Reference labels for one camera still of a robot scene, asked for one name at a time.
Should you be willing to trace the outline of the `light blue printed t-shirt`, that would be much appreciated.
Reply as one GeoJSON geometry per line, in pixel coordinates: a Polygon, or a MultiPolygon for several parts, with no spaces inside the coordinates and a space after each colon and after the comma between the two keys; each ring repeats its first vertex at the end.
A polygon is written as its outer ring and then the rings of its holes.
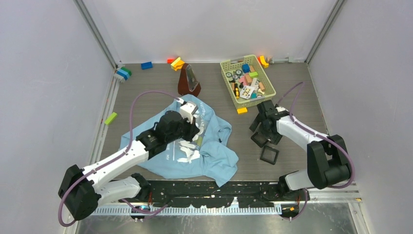
{"type": "Polygon", "coordinates": [[[139,166],[165,179],[207,176],[221,187],[235,175],[239,160],[227,147],[232,126],[197,97],[185,95],[182,99],[197,105],[194,116],[200,132],[192,142],[178,139],[169,143],[165,151],[139,166]]]}

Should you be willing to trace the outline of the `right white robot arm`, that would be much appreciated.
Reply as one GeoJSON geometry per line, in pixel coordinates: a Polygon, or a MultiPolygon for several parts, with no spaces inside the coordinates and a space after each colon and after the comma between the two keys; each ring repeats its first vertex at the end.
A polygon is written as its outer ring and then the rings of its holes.
{"type": "Polygon", "coordinates": [[[274,145],[282,137],[295,142],[307,154],[306,169],[279,178],[278,194],[282,199],[291,200],[301,189],[324,189],[353,179],[353,165],[341,136],[328,136],[309,128],[271,100],[261,102],[257,109],[249,128],[253,132],[251,139],[262,149],[262,161],[276,164],[279,150],[274,145]]]}

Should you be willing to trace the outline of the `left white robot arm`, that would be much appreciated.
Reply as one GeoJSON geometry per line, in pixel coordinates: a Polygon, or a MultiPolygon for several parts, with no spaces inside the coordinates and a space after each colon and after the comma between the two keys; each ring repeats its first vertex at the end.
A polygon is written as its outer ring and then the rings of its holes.
{"type": "Polygon", "coordinates": [[[123,199],[134,198],[143,202],[149,197],[149,184],[141,175],[132,175],[115,181],[114,178],[129,168],[148,161],[166,150],[177,139],[192,141],[199,133],[195,118],[196,108],[182,106],[177,111],[167,111],[154,126],[139,134],[125,148],[95,164],[79,168],[69,167],[64,175],[58,196],[58,220],[62,209],[67,208],[74,221],[91,215],[99,206],[123,199]]]}

